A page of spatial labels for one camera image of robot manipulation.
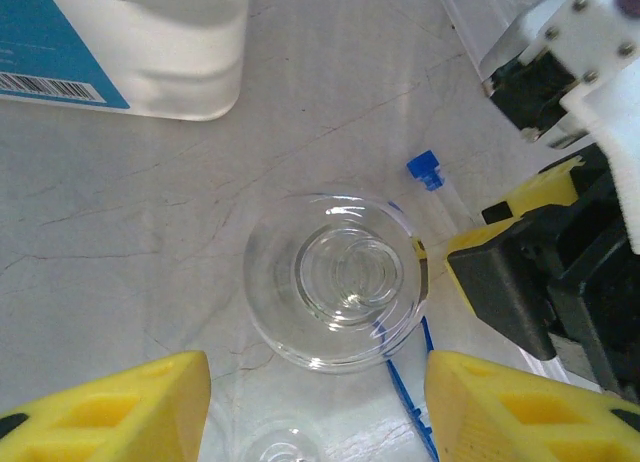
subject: blue label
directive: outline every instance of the blue label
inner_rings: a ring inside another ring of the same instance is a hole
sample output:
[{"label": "blue label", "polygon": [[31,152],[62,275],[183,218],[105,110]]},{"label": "blue label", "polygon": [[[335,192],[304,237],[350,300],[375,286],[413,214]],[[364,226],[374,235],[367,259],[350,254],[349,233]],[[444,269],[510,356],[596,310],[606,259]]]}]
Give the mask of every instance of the blue label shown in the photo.
[{"label": "blue label", "polygon": [[0,0],[0,94],[129,108],[53,0]]}]

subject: marble surface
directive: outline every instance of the marble surface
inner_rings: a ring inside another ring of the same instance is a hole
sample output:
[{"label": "marble surface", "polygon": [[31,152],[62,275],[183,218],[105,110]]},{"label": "marble surface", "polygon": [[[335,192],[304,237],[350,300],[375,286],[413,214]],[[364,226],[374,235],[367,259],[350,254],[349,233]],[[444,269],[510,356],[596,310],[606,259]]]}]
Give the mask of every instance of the marble surface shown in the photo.
[{"label": "marble surface", "polygon": [[[516,367],[440,260],[454,232],[405,163],[434,149],[472,214],[564,155],[483,97],[439,0],[252,0],[242,94],[211,123],[0,104],[0,410],[183,349],[206,350],[202,461],[291,419],[327,460],[427,460],[383,367],[332,377],[262,343],[241,261],[270,204],[320,183],[397,202],[432,255],[436,346]],[[416,399],[419,337],[398,354]]]}]

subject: plastic bottle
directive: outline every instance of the plastic bottle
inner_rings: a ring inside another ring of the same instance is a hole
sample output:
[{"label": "plastic bottle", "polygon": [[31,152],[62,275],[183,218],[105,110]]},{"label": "plastic bottle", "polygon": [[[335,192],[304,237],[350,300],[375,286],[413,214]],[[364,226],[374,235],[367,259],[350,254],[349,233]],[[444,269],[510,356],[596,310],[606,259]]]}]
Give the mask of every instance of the plastic bottle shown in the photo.
[{"label": "plastic bottle", "polygon": [[249,0],[0,0],[0,99],[210,120],[238,99]]}]

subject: blue plastic strip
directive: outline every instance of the blue plastic strip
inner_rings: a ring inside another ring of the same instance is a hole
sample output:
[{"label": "blue plastic strip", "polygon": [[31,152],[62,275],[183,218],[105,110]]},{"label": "blue plastic strip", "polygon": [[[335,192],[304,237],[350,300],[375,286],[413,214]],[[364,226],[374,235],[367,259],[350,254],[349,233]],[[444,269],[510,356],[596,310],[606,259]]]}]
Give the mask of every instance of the blue plastic strip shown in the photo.
[{"label": "blue plastic strip", "polygon": [[[424,339],[427,346],[428,354],[433,350],[433,340],[431,339],[431,333],[429,332],[429,324],[427,323],[427,319],[425,317],[422,318],[420,324],[422,325],[422,330],[424,332]],[[398,370],[396,369],[395,365],[393,365],[393,362],[391,362],[391,360],[387,360],[387,369],[389,371],[389,375],[391,376],[393,387],[396,390],[396,393],[398,394],[398,397],[402,402],[402,406],[409,416],[411,423],[418,432],[420,440],[422,441],[425,449],[427,449],[431,460],[438,462],[438,451],[436,450],[436,446],[431,439],[433,430],[431,429],[431,427],[427,427],[426,425],[424,425],[424,423],[420,419],[422,411],[414,405],[413,400],[411,400],[411,396],[409,395],[409,391],[402,382],[402,378],[400,377]]]}]

